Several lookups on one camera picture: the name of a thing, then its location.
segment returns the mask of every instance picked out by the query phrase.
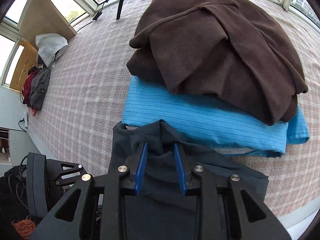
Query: brown fleece blanket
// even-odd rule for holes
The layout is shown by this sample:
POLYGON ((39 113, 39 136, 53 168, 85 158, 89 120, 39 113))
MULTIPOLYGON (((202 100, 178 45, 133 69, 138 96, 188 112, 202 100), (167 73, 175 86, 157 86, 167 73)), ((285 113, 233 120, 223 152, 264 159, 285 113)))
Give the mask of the brown fleece blanket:
POLYGON ((308 91, 287 34, 248 0, 153 0, 129 45, 132 75, 213 95, 268 125, 292 119, 308 91))

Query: silver bolt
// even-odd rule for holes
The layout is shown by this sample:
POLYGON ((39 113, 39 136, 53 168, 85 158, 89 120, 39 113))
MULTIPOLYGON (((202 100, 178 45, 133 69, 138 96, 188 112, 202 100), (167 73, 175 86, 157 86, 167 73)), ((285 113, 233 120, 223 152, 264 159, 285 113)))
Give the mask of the silver bolt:
POLYGON ((84 174, 84 175, 82 175, 81 179, 83 181, 88 181, 89 179, 91 179, 91 175, 90 174, 84 174))
POLYGON ((120 171, 120 172, 126 172, 127 169, 128 169, 128 167, 125 166, 125 165, 121 165, 121 166, 118 167, 118 171, 120 171))
POLYGON ((231 175, 231 180, 233 180, 233 181, 239 181, 239 180, 240 180, 240 177, 239 177, 238 174, 232 174, 232 175, 231 175))
POLYGON ((197 172, 203 171, 203 166, 201 166, 201 165, 196 165, 196 166, 195 166, 195 171, 197 171, 197 172))

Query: blue striped fabric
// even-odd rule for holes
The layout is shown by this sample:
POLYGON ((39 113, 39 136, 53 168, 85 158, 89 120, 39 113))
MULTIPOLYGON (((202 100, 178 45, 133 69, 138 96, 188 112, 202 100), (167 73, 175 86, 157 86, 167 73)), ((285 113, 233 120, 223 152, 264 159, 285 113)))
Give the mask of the blue striped fabric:
POLYGON ((246 155, 281 156, 287 143, 299 144, 309 139, 299 107, 292 122, 279 121, 268 126, 216 98, 172 95, 161 85, 133 76, 123 124, 140 127, 159 119, 165 120, 191 142, 211 148, 252 149, 246 155))

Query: bed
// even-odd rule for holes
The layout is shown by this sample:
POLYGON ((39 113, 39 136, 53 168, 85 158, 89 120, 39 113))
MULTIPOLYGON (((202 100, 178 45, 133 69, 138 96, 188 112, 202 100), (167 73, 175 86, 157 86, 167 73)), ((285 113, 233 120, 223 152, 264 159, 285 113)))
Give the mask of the bed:
MULTIPOLYGON (((269 176, 266 205, 277 216, 288 214, 319 196, 320 34, 292 12, 268 0, 251 0, 265 9, 295 46, 309 86, 298 95, 310 140, 290 145, 281 158, 235 157, 269 176)), ((69 40, 68 50, 52 70, 42 111, 29 115, 29 129, 59 160, 81 163, 94 176, 108 171, 112 128, 121 121, 131 75, 129 39, 151 0, 125 0, 120 20, 117 4, 69 40)), ((76 25, 79 29, 91 19, 76 25)))

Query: wooden board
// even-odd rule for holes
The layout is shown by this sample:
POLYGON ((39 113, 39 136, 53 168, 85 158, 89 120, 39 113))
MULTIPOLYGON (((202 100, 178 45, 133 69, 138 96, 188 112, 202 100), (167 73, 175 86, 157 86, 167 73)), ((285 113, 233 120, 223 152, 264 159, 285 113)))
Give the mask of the wooden board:
POLYGON ((10 88, 21 91, 24 82, 28 77, 28 71, 32 66, 37 66, 36 56, 38 51, 27 41, 20 41, 19 45, 23 46, 24 49, 18 60, 16 68, 14 70, 10 88))
POLYGON ((36 36, 57 33, 67 41, 76 35, 74 28, 54 6, 51 0, 32 0, 19 29, 20 35, 38 50, 36 36))

